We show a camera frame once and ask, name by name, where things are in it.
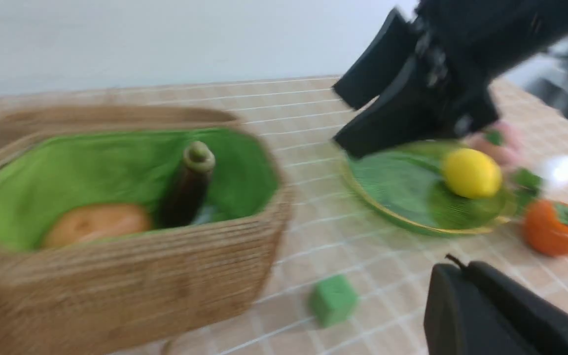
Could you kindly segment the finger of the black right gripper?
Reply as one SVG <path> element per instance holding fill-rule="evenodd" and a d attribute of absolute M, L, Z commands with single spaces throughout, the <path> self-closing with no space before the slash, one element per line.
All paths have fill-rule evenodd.
<path fill-rule="evenodd" d="M 449 113 L 449 71 L 442 55 L 421 58 L 423 92 L 415 107 L 383 109 L 372 99 L 333 137 L 355 159 L 401 144 L 427 139 L 457 139 L 462 122 Z"/>
<path fill-rule="evenodd" d="M 383 109 L 415 107 L 423 92 L 423 63 L 416 53 L 419 37 L 394 7 L 367 49 L 333 85 L 355 110 L 376 99 Z"/>

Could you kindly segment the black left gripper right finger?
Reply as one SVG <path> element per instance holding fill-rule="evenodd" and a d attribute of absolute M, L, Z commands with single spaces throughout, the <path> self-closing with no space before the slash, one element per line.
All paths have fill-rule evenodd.
<path fill-rule="evenodd" d="M 471 261 L 466 275 L 541 355 L 568 355 L 568 313 L 484 261 Z"/>

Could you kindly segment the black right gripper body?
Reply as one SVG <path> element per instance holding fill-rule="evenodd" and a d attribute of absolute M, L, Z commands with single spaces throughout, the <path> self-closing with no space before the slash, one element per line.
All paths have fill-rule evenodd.
<path fill-rule="evenodd" d="M 422 0 L 416 15 L 449 65 L 441 120 L 457 138 L 498 120 L 495 78 L 568 36 L 568 0 Z"/>

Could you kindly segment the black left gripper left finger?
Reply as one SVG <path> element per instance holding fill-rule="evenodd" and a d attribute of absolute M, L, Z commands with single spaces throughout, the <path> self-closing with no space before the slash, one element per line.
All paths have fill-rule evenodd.
<path fill-rule="evenodd" d="M 424 331 L 431 355 L 538 355 L 518 328 L 519 294 L 529 288 L 482 261 L 447 254 L 430 276 Z"/>

